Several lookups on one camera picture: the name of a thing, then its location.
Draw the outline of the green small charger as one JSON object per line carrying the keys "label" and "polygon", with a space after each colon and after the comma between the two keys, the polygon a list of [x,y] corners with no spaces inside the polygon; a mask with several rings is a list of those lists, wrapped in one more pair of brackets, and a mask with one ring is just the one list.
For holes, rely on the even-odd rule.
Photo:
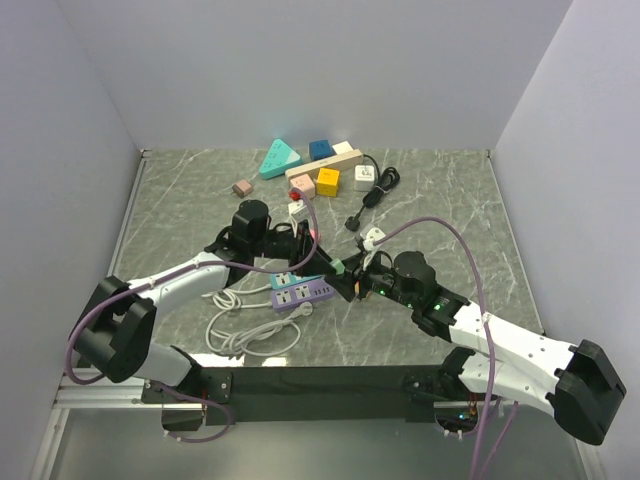
{"label": "green small charger", "polygon": [[332,267],[334,268],[334,270],[335,270],[335,274],[336,274],[337,276],[340,276],[340,275],[343,275],[343,274],[344,274],[345,267],[344,267],[344,264],[342,263],[342,261],[341,261],[341,260],[339,260],[339,259],[334,259],[334,260],[331,262],[331,265],[332,265]]}

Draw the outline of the teal power strip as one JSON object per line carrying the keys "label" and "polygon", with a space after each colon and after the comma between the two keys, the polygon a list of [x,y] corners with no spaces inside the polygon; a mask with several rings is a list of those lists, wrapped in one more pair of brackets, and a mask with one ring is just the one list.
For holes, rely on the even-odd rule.
{"label": "teal power strip", "polygon": [[297,276],[291,272],[281,272],[269,275],[270,284],[274,290],[288,288],[314,279],[315,276]]}

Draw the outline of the purple power strip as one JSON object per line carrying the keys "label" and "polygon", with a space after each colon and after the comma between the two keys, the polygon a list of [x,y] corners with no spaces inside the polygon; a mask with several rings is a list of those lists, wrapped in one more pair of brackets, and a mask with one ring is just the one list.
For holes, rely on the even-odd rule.
{"label": "purple power strip", "polygon": [[323,278],[317,278],[274,290],[270,294],[270,299],[272,308],[276,312],[284,312],[293,310],[305,302],[314,304],[330,299],[335,293],[334,288]]}

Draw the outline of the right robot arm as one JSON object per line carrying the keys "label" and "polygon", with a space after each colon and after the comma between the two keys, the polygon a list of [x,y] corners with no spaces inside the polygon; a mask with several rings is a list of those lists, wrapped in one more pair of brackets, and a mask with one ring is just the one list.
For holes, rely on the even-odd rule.
{"label": "right robot arm", "polygon": [[407,307],[421,331],[469,350],[462,365],[439,374],[447,397],[490,389],[549,414],[584,443],[604,442],[626,388],[598,344],[554,340],[483,314],[477,303],[441,286],[417,251],[399,254],[389,266],[379,255],[359,253],[326,281],[347,301],[375,293]]}

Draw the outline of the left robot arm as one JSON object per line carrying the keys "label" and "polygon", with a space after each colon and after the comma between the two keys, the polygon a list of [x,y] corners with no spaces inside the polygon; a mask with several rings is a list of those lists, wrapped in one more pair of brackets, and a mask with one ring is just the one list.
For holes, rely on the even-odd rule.
{"label": "left robot arm", "polygon": [[72,356],[79,354],[113,383],[141,378],[163,385],[176,401],[193,399],[202,367],[179,348],[153,342],[156,319],[201,294],[234,285],[258,269],[258,258],[284,260],[287,271],[299,276],[332,275],[335,263],[318,238],[315,218],[296,226],[272,224],[264,202],[242,202],[231,223],[192,259],[144,279],[103,279],[69,336],[66,374],[83,382],[72,366]]}

